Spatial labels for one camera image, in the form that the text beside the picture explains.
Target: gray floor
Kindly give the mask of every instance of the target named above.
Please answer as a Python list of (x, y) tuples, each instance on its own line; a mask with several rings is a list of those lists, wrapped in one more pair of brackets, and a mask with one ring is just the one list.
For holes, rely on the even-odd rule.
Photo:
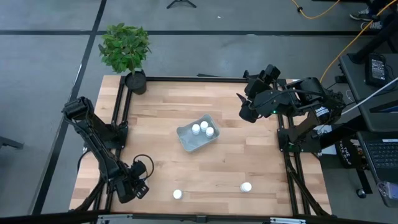
[[(364, 7), (364, 4), (342, 3), (325, 17), (309, 21), (297, 14), (288, 0), (192, 1), (197, 9), (177, 3), (166, 10), (171, 0), (108, 1), (99, 29), (125, 22), (146, 30), (359, 30), (360, 22), (352, 21), (347, 14)], [(298, 2), (310, 16), (331, 4), (310, 0)], [(99, 5), (98, 0), (3, 0), (0, 30), (91, 30)], [(152, 53), (144, 62), (144, 69), (150, 76), (205, 73), (241, 77), (244, 70), (257, 73), (272, 63), (282, 71), (282, 78), (320, 77), (352, 38), (152, 35)], [(355, 52), (370, 39), (360, 38), (348, 52)], [(0, 150), (0, 217), (29, 212), (58, 128), (60, 110), (70, 94), (87, 41), (87, 35), (0, 35), (0, 135), (25, 142), (21, 151), (8, 147)], [(79, 92), (93, 103), (102, 76), (113, 74), (101, 63), (99, 43), (101, 38), (97, 36)], [(383, 45), (377, 52), (390, 50)], [(333, 77), (339, 74), (340, 70), (334, 65), (325, 78), (325, 86), (332, 84)], [(348, 87), (335, 85), (333, 89), (345, 91)], [(68, 209), (82, 145), (81, 138), (69, 128), (44, 205), (45, 213)], [(382, 204), (370, 175), (369, 181), (376, 194), (361, 200), (354, 192), (359, 186), (354, 171), (325, 168), (324, 173), (333, 214), (387, 223), (398, 219), (396, 210)]]

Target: wooden tabletop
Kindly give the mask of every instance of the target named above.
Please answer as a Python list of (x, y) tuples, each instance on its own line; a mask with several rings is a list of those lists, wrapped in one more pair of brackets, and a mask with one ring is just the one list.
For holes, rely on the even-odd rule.
[[(95, 113), (110, 123), (120, 76), (105, 75), (96, 102)], [(113, 197), (113, 212), (207, 215), (291, 216), (292, 209), (283, 155), (279, 151), (277, 116), (252, 124), (238, 113), (245, 83), (148, 82), (143, 95), (133, 95), (129, 109), (129, 134), (121, 159), (131, 164), (138, 154), (147, 154), (155, 162), (155, 171), (147, 181), (150, 188), (143, 199), (121, 204)], [(124, 106), (122, 99), (118, 118)], [(186, 152), (176, 129), (210, 114), (220, 136), (193, 153)], [(295, 118), (299, 123), (304, 118)], [(150, 169), (149, 161), (140, 158)], [(305, 182), (327, 212), (329, 200), (319, 161), (301, 154)], [(80, 166), (70, 208), (76, 208), (98, 181), (98, 163), (87, 154)], [(252, 190), (242, 193), (239, 186), (250, 182)], [(173, 191), (183, 192), (181, 200)], [(298, 207), (302, 201), (296, 186)], [(106, 196), (103, 195), (101, 208)]]

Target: bottle cap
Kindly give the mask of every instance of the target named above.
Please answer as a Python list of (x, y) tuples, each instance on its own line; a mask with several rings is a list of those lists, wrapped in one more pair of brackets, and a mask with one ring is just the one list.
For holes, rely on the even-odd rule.
[(202, 121), (201, 123), (200, 123), (200, 129), (203, 131), (203, 132), (205, 132), (206, 131), (206, 128), (209, 126), (209, 124), (206, 122), (206, 121)]
[(175, 199), (181, 199), (182, 198), (182, 191), (181, 190), (174, 190), (173, 197)]
[(194, 124), (194, 125), (192, 126), (192, 131), (193, 131), (194, 133), (198, 133), (198, 132), (200, 131), (199, 124)]
[(249, 192), (251, 190), (251, 184), (249, 182), (245, 182), (241, 185), (241, 190), (243, 192)]
[(206, 129), (206, 135), (212, 136), (214, 134), (214, 129), (212, 127)]

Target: tripod stand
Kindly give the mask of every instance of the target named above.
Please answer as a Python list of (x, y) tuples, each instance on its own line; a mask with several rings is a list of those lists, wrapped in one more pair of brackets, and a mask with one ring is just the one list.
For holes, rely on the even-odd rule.
[(170, 9), (170, 7), (172, 7), (172, 5), (174, 5), (174, 3), (176, 3), (176, 2), (187, 2), (187, 3), (190, 4), (192, 7), (194, 7), (194, 8), (197, 7), (194, 3), (190, 2), (189, 0), (174, 0), (173, 2), (171, 2), (171, 3), (166, 7), (166, 9)]

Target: metal tray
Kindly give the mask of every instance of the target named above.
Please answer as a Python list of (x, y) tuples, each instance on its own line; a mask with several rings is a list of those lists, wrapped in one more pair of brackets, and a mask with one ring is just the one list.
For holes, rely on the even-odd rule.
[[(206, 136), (206, 133), (200, 131), (198, 135), (194, 135), (192, 133), (192, 126), (194, 124), (199, 124), (202, 121), (206, 121), (209, 124), (209, 127), (214, 129), (214, 134), (211, 138)], [(202, 118), (184, 126), (177, 128), (177, 135), (181, 141), (182, 146), (187, 152), (193, 152), (209, 144), (210, 142), (216, 140), (220, 135), (220, 131), (217, 128), (216, 123), (214, 122), (213, 118), (210, 115), (205, 114)]]

